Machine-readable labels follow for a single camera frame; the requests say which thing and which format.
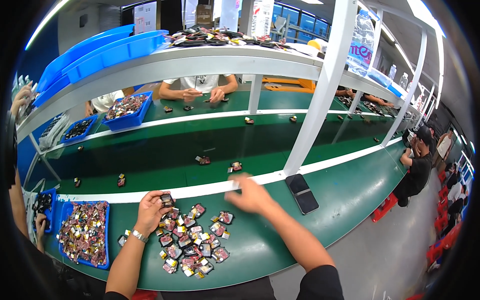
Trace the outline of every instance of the plastic bottle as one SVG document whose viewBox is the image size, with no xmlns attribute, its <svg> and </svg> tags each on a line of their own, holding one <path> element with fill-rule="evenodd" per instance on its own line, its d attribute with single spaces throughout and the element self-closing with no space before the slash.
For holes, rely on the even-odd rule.
<svg viewBox="0 0 480 300">
<path fill-rule="evenodd" d="M 373 24 L 366 10 L 360 10 L 355 17 L 350 51 L 347 56 L 348 70 L 360 76 L 367 75 L 372 60 L 374 43 Z"/>
<path fill-rule="evenodd" d="M 401 88 L 405 89 L 407 87 L 407 82 L 408 82 L 408 74 L 403 73 L 402 78 L 400 78 L 400 82 L 398 83 L 398 85 Z"/>
<path fill-rule="evenodd" d="M 390 67 L 390 72 L 388 73 L 388 78 L 390 78 L 393 81 L 393 79 L 395 78 L 395 74 L 396 74 L 396 65 L 392 65 Z"/>
</svg>

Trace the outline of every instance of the red plastic stool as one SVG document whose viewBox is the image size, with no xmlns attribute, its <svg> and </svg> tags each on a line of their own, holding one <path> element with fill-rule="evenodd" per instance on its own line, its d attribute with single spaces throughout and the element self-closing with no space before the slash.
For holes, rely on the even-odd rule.
<svg viewBox="0 0 480 300">
<path fill-rule="evenodd" d="M 448 225 L 448 217 L 447 217 L 447 212 L 443 212 L 441 216 L 438 216 L 435 219 L 435 230 L 437 231 L 437 234 L 440 234 L 442 230 L 445 229 Z"/>
<path fill-rule="evenodd" d="M 447 186 L 444 186 L 439 192 L 438 195 L 440 196 L 440 199 L 445 198 L 448 195 L 448 188 Z"/>
<path fill-rule="evenodd" d="M 444 211 L 448 209 L 448 199 L 443 198 L 438 204 L 437 204 L 437 213 L 438 215 L 441 215 Z"/>
<path fill-rule="evenodd" d="M 395 197 L 395 195 L 393 195 L 393 193 L 391 192 L 390 195 L 388 195 L 387 199 L 385 199 L 385 204 L 380 205 L 379 207 L 377 207 L 377 209 L 373 211 L 372 222 L 376 223 L 378 220 L 383 218 L 388 213 L 388 211 L 395 206 L 397 202 L 397 197 Z"/>
<path fill-rule="evenodd" d="M 412 296 L 412 297 L 407 298 L 407 299 L 405 299 L 405 300 L 420 300 L 420 299 L 422 299 L 423 295 L 425 295 L 425 293 Z"/>
<path fill-rule="evenodd" d="M 432 246 L 430 246 L 427 251 L 428 265 L 433 264 L 434 261 L 439 259 L 440 256 L 442 256 L 443 252 L 444 252 L 444 249 L 442 247 L 442 241 L 438 241 Z"/>
<path fill-rule="evenodd" d="M 135 291 L 135 294 L 133 294 L 132 300 L 155 300 L 155 298 L 156 298 L 156 291 L 138 289 Z"/>
<path fill-rule="evenodd" d="M 447 175 L 445 174 L 445 171 L 440 172 L 438 174 L 438 179 L 440 179 L 440 182 L 443 182 L 447 178 Z"/>
</svg>

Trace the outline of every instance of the white shirt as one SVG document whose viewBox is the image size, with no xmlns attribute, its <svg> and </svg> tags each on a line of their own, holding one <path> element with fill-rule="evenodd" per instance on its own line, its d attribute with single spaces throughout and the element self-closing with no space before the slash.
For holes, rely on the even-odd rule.
<svg viewBox="0 0 480 300">
<path fill-rule="evenodd" d="M 440 155 L 441 158 L 445 157 L 445 154 L 447 153 L 448 148 L 450 147 L 450 144 L 452 143 L 452 140 L 448 137 L 448 135 L 444 138 L 444 140 L 438 145 L 438 154 Z"/>
<path fill-rule="evenodd" d="M 115 100 L 125 97 L 122 90 L 109 93 L 95 99 L 92 99 L 92 105 L 98 112 L 107 111 L 115 103 Z"/>
<path fill-rule="evenodd" d="M 449 201 L 455 202 L 460 197 L 461 193 L 462 193 L 462 183 L 457 182 L 456 184 L 453 185 L 452 189 L 447 195 L 447 198 Z"/>
<path fill-rule="evenodd" d="M 220 75 L 200 75 L 180 78 L 180 90 L 186 90 L 188 88 L 194 88 L 202 93 L 210 93 L 214 88 L 218 86 L 218 79 Z M 177 81 L 178 78 L 166 79 L 163 82 L 172 84 Z"/>
</svg>

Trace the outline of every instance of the gray floor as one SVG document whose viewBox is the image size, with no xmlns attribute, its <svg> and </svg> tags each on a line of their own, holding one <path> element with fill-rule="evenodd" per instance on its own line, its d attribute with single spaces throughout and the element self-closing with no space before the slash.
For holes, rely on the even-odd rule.
<svg viewBox="0 0 480 300">
<path fill-rule="evenodd" d="M 408 207 L 395 206 L 377 223 L 367 218 L 327 249 L 346 300 L 403 300 L 414 295 L 427 269 L 426 251 L 435 242 L 439 190 L 433 169 L 428 185 Z M 277 300 L 295 299 L 303 275 L 299 265 L 271 275 Z"/>
</svg>

